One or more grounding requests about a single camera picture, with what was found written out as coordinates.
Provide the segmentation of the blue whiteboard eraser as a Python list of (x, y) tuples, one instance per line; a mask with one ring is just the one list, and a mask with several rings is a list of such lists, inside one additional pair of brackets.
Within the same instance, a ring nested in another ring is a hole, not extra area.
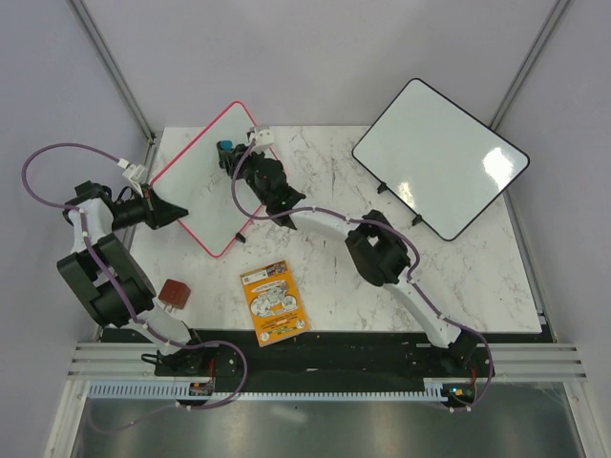
[(234, 146), (231, 140), (221, 140), (217, 143), (217, 148), (221, 151), (232, 151)]

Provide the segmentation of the pink framed whiteboard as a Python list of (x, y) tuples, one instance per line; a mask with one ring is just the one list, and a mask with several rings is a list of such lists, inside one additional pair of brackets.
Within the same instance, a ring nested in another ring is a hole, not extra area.
[(219, 165), (216, 144), (247, 142), (256, 125), (239, 100), (205, 126), (164, 129), (150, 181), (164, 200), (188, 210), (179, 225), (211, 257), (224, 255), (250, 220), (235, 206), (231, 176)]

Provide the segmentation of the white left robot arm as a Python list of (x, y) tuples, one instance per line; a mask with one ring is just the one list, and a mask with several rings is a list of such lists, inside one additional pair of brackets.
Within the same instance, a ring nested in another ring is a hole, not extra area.
[(57, 270), (90, 317), (102, 327), (136, 331), (161, 357), (177, 354), (177, 365), (189, 375), (205, 371), (208, 350), (187, 324), (161, 307), (154, 286), (116, 235), (140, 223), (163, 228), (188, 210), (160, 198), (148, 184), (128, 199), (112, 199), (110, 188), (86, 181), (75, 187), (63, 215), (74, 229), (74, 245)]

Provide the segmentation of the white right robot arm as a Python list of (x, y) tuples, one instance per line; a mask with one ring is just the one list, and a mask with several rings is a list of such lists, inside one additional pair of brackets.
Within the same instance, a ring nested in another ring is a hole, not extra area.
[(240, 179), (263, 205), (264, 220), (342, 241), (362, 279), (387, 289), (416, 318), (429, 343), (438, 349), (436, 360), (444, 373), (459, 375), (471, 365), (478, 344), (475, 332), (445, 316), (414, 281), (413, 271), (420, 261), (417, 249), (381, 212), (372, 210), (351, 219), (308, 204), (306, 195), (288, 184), (281, 161), (255, 152), (252, 145), (234, 145), (229, 140), (219, 141), (216, 148), (220, 167), (232, 178), (231, 195), (241, 213), (259, 219), (238, 200)]

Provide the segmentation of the black framed whiteboard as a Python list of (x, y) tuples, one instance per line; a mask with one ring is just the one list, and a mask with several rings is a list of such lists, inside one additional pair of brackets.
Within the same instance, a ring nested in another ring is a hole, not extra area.
[(526, 153), (420, 78), (351, 155), (444, 241), (457, 239), (530, 165)]

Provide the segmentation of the red-brown plug adapter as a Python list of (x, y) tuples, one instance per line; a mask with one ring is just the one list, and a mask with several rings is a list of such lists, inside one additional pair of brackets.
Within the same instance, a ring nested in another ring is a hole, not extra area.
[(158, 294), (158, 299), (165, 306), (175, 310), (183, 310), (190, 295), (191, 288), (186, 283), (167, 279)]

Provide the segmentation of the orange booklet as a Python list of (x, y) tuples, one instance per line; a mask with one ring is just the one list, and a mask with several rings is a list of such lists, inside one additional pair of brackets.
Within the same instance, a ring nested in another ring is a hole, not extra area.
[(259, 347), (296, 338), (310, 329), (286, 260), (245, 272), (240, 279)]

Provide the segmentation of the aluminium rail frame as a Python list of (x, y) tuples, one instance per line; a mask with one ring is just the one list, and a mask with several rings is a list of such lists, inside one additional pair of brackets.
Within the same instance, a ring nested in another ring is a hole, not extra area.
[(143, 361), (159, 377), (208, 379), (205, 396), (177, 400), (175, 407), (212, 409), (250, 394), (308, 400), (390, 395), (458, 413), (478, 406), (493, 383), (563, 383), (577, 426), (594, 422), (582, 374), (501, 371), (499, 364), (511, 351), (531, 356), (525, 343), (489, 343), (482, 333), (445, 316), (414, 278), (420, 262), (415, 245), (379, 211), (353, 219), (307, 203), (288, 184), (281, 161), (268, 155), (272, 142), (262, 126), (250, 128), (243, 144), (219, 141), (220, 167), (248, 185), (268, 220), (341, 241), (363, 280), (387, 288), (405, 305), (423, 326), (427, 343), (400, 343), (390, 334), (318, 338), (304, 329), (269, 351), (205, 340), (160, 306), (146, 274), (116, 236), (141, 223), (155, 230), (165, 227), (193, 208), (161, 198), (143, 181), (141, 165), (121, 160), (130, 181), (129, 198), (114, 197), (108, 187), (87, 181), (62, 205), (74, 229), (74, 248), (57, 269), (98, 325), (132, 326), (156, 345), (157, 351)]

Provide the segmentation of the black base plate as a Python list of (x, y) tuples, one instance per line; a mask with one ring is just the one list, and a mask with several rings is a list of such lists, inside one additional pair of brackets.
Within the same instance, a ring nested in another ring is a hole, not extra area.
[(226, 387), (418, 387), (427, 378), (485, 380), (487, 353), (479, 346), (464, 367), (449, 370), (423, 334), (306, 332), (259, 347), (253, 332), (199, 330), (212, 346), (165, 361), (133, 330), (108, 329), (105, 344), (142, 344), (137, 360), (158, 377), (211, 377)]

